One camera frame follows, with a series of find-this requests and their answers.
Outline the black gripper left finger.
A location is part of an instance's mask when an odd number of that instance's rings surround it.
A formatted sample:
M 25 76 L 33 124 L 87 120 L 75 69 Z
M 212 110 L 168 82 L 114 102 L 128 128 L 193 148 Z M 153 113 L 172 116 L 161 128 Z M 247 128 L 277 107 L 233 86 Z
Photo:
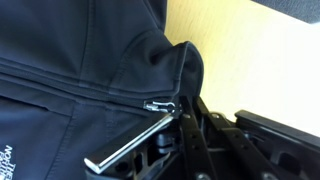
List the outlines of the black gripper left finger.
M 94 173 L 101 174 L 172 120 L 170 114 L 156 112 L 85 157 L 85 165 Z

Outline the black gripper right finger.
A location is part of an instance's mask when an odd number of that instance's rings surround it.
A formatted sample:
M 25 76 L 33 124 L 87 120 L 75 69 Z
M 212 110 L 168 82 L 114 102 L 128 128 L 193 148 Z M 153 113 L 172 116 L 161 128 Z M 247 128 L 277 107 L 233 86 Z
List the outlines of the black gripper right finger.
M 217 174 L 207 150 L 206 141 L 199 129 L 192 104 L 185 96 L 180 98 L 182 114 L 180 131 L 183 156 L 188 180 L 217 180 Z

